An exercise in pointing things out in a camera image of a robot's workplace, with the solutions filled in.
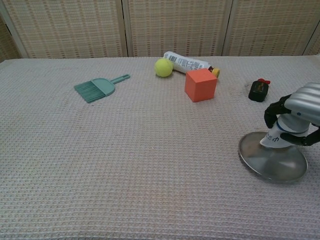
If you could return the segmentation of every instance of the metal plate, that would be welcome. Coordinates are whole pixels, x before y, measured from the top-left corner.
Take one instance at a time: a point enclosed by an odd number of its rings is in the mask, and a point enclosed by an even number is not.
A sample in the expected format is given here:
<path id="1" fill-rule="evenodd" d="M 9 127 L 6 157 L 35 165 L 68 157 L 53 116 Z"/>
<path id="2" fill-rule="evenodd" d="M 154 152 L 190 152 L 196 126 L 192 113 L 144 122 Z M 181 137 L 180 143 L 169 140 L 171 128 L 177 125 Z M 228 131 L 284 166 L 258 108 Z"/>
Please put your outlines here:
<path id="1" fill-rule="evenodd" d="M 260 140 L 266 132 L 251 132 L 239 142 L 241 159 L 256 173 L 277 182 L 294 182 L 302 178 L 308 162 L 296 146 L 269 148 Z"/>

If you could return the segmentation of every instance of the gray tablecloth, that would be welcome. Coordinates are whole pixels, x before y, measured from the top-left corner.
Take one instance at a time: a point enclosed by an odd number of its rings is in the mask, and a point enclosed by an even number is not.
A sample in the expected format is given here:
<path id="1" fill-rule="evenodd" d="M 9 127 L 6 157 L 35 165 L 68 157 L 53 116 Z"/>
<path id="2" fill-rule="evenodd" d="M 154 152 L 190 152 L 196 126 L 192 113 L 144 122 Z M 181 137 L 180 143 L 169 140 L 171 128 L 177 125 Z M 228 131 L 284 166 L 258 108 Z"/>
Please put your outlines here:
<path id="1" fill-rule="evenodd" d="M 221 68 L 193 103 L 157 58 L 0 64 L 0 239 L 320 239 L 320 145 L 306 176 L 274 184 L 238 156 L 264 110 L 307 82 L 320 56 L 199 57 Z M 87 104 L 74 85 L 130 74 Z M 271 80 L 263 103 L 253 81 Z"/>

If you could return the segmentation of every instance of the white tube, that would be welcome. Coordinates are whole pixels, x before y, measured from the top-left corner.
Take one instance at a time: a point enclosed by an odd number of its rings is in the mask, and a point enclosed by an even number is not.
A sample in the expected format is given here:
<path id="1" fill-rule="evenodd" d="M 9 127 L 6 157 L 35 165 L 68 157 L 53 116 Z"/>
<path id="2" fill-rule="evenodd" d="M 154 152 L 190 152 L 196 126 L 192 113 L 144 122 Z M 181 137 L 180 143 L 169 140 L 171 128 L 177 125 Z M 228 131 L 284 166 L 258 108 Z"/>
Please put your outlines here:
<path id="1" fill-rule="evenodd" d="M 165 52 L 163 57 L 165 59 L 170 60 L 173 63 L 174 70 L 184 74 L 188 71 L 198 70 L 198 69 L 208 69 L 216 77 L 218 77 L 220 74 L 219 68 L 212 67 L 211 64 L 209 64 L 207 61 L 196 60 L 190 57 L 181 56 L 172 51 Z"/>

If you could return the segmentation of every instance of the orange cube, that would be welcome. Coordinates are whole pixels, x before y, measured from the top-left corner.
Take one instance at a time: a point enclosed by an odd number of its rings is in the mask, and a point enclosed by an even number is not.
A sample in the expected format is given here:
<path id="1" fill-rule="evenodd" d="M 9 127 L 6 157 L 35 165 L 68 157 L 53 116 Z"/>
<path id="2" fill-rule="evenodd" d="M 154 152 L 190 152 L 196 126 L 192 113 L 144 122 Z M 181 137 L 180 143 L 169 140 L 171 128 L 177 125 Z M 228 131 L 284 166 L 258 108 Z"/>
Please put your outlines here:
<path id="1" fill-rule="evenodd" d="M 206 68 L 186 72 L 184 91 L 192 102 L 212 99 L 216 85 L 217 77 Z"/>

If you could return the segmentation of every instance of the tennis ball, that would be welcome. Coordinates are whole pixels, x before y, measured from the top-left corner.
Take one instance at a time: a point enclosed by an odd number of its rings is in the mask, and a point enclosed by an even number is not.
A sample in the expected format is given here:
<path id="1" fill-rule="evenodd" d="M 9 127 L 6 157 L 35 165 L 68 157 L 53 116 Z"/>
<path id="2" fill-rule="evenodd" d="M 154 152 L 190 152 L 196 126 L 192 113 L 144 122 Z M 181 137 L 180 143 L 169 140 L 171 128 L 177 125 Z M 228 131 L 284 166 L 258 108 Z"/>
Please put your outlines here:
<path id="1" fill-rule="evenodd" d="M 172 73 L 173 67 L 174 65 L 170 60 L 166 58 L 160 58 L 155 62 L 154 71 L 159 77 L 165 78 Z"/>

